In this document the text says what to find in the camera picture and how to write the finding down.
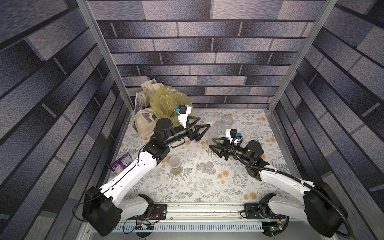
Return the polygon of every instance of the purple package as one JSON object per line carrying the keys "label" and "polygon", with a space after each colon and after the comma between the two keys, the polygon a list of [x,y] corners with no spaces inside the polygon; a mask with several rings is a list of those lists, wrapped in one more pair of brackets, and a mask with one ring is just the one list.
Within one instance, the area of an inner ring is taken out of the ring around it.
{"label": "purple package", "polygon": [[117,175],[122,172],[129,164],[132,162],[131,155],[127,152],[121,156],[117,161],[112,163],[108,168],[112,170]]}

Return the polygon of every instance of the black cable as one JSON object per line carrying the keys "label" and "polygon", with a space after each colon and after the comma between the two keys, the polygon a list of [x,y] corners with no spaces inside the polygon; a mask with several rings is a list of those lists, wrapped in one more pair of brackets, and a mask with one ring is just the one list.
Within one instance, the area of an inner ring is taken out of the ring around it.
{"label": "black cable", "polygon": [[144,219],[145,221],[147,221],[149,223],[149,225],[147,226],[150,230],[154,230],[155,226],[150,222],[148,221],[147,219]]}
{"label": "black cable", "polygon": [[[297,177],[294,177],[292,176],[291,174],[288,174],[286,172],[282,172],[282,171],[279,171],[279,170],[274,170],[274,169],[270,169],[270,168],[266,168],[266,167],[257,167],[257,166],[254,166],[254,165],[250,165],[246,162],[244,162],[240,156],[237,154],[237,152],[235,151],[234,149],[234,145],[235,145],[235,139],[239,139],[240,137],[235,137],[232,139],[232,142],[231,142],[231,149],[232,149],[232,153],[235,155],[235,157],[237,158],[237,160],[239,160],[242,164],[248,166],[248,167],[251,167],[251,168],[254,168],[254,169],[258,169],[258,170],[265,170],[265,171],[270,171],[270,172],[275,172],[275,173],[278,173],[278,174],[281,174],[281,175],[284,175],[286,177],[289,177],[299,183],[302,182],[301,179],[297,178]],[[334,203],[332,202],[331,199],[329,199],[325,194],[323,194],[322,192],[320,192],[319,190],[317,190],[316,188],[312,187],[311,185],[309,185],[308,183],[303,183],[303,186],[311,189],[318,197],[320,197],[321,199],[323,199],[326,203],[328,203],[335,211],[336,213],[339,215],[339,217],[341,218],[341,221],[344,223],[345,227],[347,228],[347,232],[348,233],[342,233],[342,232],[339,232],[339,231],[336,231],[336,233],[338,235],[341,235],[345,238],[351,238],[352,237],[352,227],[351,225],[349,224],[347,218],[343,215],[343,213],[341,213],[341,211],[334,205]]]}
{"label": "black cable", "polygon": [[132,230],[130,231],[130,232],[124,232],[124,226],[125,226],[125,223],[128,221],[128,219],[127,220],[125,220],[125,222],[124,222],[124,225],[122,226],[122,231],[123,231],[123,233],[125,233],[125,234],[129,234],[129,233],[131,233],[133,230],[135,230],[136,229],[136,227],[137,227],[137,219],[136,219],[136,217],[135,216],[133,216],[134,218],[135,218],[135,221],[136,221],[136,225],[132,228]]}
{"label": "black cable", "polygon": [[241,215],[242,213],[245,213],[244,210],[240,212],[240,216],[242,216],[243,218],[247,218],[247,216],[243,216],[243,215]]}
{"label": "black cable", "polygon": [[183,145],[184,143],[185,143],[185,138],[183,138],[184,139],[184,142],[182,142],[182,143],[180,143],[179,145],[176,145],[176,146],[172,146],[172,144],[170,143],[169,145],[170,145],[170,147],[171,148],[175,148],[175,147],[179,147],[179,146],[181,146],[181,145]]}
{"label": "black cable", "polygon": [[269,235],[269,236],[267,235],[267,237],[274,237],[276,235],[279,235],[288,227],[288,223],[289,223],[289,217],[286,216],[285,217],[285,224],[284,224],[283,228],[280,231],[277,231],[276,233],[274,233],[273,235]]}
{"label": "black cable", "polygon": [[73,216],[74,216],[77,220],[79,220],[79,221],[87,222],[87,220],[79,219],[79,218],[76,216],[76,214],[74,213],[74,209],[75,209],[76,207],[80,206],[81,204],[85,204],[86,202],[90,202],[90,201],[92,201],[93,199],[96,199],[96,198],[102,196],[102,195],[103,195],[104,193],[106,193],[108,190],[109,190],[109,189],[107,189],[107,190],[106,190],[105,192],[103,192],[102,194],[97,195],[96,197],[94,197],[94,198],[92,198],[92,199],[90,199],[90,200],[81,202],[81,203],[79,203],[78,205],[74,206],[74,207],[72,208],[72,214],[73,214]]}
{"label": "black cable", "polygon": [[175,110],[173,110],[173,113],[172,113],[172,115],[169,117],[169,120],[170,120],[170,118],[171,118],[174,114],[175,114]]}
{"label": "black cable", "polygon": [[[142,146],[142,147],[139,149],[139,154],[137,155],[137,163],[139,163],[139,161],[140,161],[140,151],[141,151],[141,149],[143,149],[144,147],[145,147],[145,145]],[[126,172],[126,173],[125,173],[119,180],[117,180],[111,187],[115,186],[121,179],[123,179],[123,178],[125,177],[125,175],[127,175],[127,173],[129,173],[129,171]],[[90,200],[81,202],[81,203],[77,204],[76,206],[74,206],[74,207],[72,208],[72,214],[73,214],[73,216],[74,216],[77,220],[79,220],[79,221],[87,222],[87,220],[79,219],[79,218],[76,216],[76,214],[74,213],[74,209],[75,209],[76,207],[80,206],[81,204],[84,204],[84,203],[86,203],[86,202],[90,202],[90,201],[92,201],[92,200],[94,200],[94,199],[96,199],[96,198],[102,196],[102,195],[103,195],[104,193],[106,193],[109,189],[110,189],[110,188],[108,188],[107,190],[105,190],[105,192],[103,192],[103,193],[100,194],[100,195],[97,195],[96,197],[94,197],[94,198],[92,198],[92,199],[90,199]]]}

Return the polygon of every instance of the yellow plastic bag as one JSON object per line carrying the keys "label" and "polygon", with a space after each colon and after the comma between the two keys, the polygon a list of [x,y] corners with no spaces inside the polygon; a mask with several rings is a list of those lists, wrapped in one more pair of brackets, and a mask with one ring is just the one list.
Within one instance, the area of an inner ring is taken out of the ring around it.
{"label": "yellow plastic bag", "polygon": [[171,86],[161,86],[159,90],[152,94],[149,100],[153,112],[158,118],[170,118],[174,127],[179,126],[179,119],[175,109],[179,104],[189,105],[192,112],[189,116],[194,116],[195,112],[189,97]]}

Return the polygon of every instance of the clear plastic jar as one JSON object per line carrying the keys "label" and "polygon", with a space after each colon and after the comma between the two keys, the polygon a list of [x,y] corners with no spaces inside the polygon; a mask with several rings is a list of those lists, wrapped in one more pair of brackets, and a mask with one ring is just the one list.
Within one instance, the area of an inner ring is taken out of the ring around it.
{"label": "clear plastic jar", "polygon": [[203,136],[203,141],[208,141],[209,145],[216,145],[213,139],[218,139],[218,127],[217,127],[217,121],[215,117],[206,117],[203,120],[204,124],[209,124],[211,127],[208,129],[208,131]]}
{"label": "clear plastic jar", "polygon": [[227,129],[232,128],[233,119],[230,116],[224,116],[220,122],[220,133],[225,135]]}

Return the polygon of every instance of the jar lid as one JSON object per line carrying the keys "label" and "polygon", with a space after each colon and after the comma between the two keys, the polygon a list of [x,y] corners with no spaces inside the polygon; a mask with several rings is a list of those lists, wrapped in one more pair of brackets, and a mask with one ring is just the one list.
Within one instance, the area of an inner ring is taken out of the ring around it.
{"label": "jar lid", "polygon": [[233,123],[233,119],[230,117],[230,116],[224,116],[221,121],[226,124],[226,125],[230,125]]}
{"label": "jar lid", "polygon": [[203,122],[204,122],[204,124],[210,124],[210,125],[212,125],[212,124],[214,124],[214,123],[216,122],[216,118],[213,117],[213,116],[211,116],[211,117],[206,117],[206,118],[204,118]]}

